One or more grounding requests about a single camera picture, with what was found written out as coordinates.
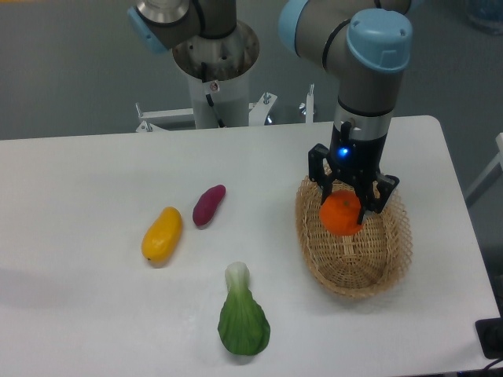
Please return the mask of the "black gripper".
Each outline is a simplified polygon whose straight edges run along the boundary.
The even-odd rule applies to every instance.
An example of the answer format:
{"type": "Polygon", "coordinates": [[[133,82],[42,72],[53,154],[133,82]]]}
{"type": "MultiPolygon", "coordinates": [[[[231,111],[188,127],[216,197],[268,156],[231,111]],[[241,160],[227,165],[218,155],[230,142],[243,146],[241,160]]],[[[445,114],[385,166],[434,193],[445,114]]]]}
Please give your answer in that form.
{"type": "Polygon", "coordinates": [[[321,190],[321,205],[332,194],[333,176],[326,174],[324,160],[329,156],[329,166],[336,179],[355,189],[360,203],[357,224],[362,225],[367,212],[380,214],[399,178],[380,172],[380,159],[387,136],[377,139],[357,139],[357,132],[349,121],[332,130],[329,150],[316,144],[308,152],[309,179],[321,190]]]}

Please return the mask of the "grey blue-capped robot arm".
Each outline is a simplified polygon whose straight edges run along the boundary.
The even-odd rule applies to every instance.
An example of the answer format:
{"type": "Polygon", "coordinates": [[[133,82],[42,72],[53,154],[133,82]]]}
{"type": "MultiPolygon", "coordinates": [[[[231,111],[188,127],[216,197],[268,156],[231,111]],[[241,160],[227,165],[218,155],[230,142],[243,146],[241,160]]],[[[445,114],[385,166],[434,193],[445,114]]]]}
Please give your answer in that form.
{"type": "MultiPolygon", "coordinates": [[[[309,151],[309,177],[323,199],[335,181],[352,187],[358,224],[380,213],[398,185],[397,177],[382,174],[380,158],[409,63],[412,8],[411,1],[290,1],[279,16],[284,46],[340,82],[331,142],[309,151]]],[[[127,15],[147,47],[171,51],[195,85],[198,127],[250,123],[244,78],[259,41],[238,20],[236,2],[138,1],[127,15]]]]}

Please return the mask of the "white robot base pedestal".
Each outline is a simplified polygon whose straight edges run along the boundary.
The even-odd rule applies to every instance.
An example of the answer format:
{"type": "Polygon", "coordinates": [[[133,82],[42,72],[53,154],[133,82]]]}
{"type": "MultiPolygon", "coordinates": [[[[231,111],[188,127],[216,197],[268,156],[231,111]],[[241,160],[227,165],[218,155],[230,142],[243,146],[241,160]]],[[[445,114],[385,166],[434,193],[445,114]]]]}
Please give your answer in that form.
{"type": "Polygon", "coordinates": [[[172,50],[189,87],[197,129],[248,125],[249,76],[259,57],[255,32],[238,21],[220,39],[199,35],[172,50]]]}

